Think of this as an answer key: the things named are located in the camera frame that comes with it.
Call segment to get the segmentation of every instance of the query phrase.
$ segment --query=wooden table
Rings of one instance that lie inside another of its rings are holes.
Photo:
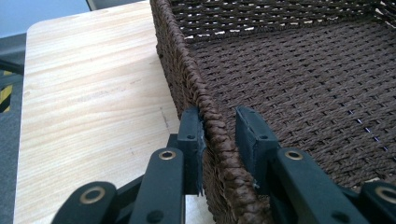
[[[28,31],[15,223],[49,223],[95,181],[123,186],[177,133],[148,2],[42,21]],[[211,223],[189,196],[187,223]]]

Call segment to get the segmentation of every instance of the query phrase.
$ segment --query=brown wicker basket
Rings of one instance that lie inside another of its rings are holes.
[[[337,184],[395,180],[394,1],[150,3],[177,112],[196,105],[205,121],[205,193],[218,223],[272,222],[233,142],[238,105]]]

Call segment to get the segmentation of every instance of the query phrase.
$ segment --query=wicker basket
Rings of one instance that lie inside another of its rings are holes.
[[[204,180],[218,223],[272,222],[233,142],[234,109],[259,111],[283,147],[336,183],[395,180],[396,6],[363,0],[151,0],[180,115],[200,108]]]

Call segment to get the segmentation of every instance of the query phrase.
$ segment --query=gray floor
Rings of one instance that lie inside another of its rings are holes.
[[[15,83],[11,109],[0,113],[0,223],[12,223],[17,182],[18,151],[21,128],[22,83]]]

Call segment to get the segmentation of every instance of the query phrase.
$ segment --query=hazard tape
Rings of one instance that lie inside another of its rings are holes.
[[[4,76],[9,76],[12,73],[5,71]],[[11,108],[11,93],[12,85],[6,86],[0,90],[0,113],[8,112]]]

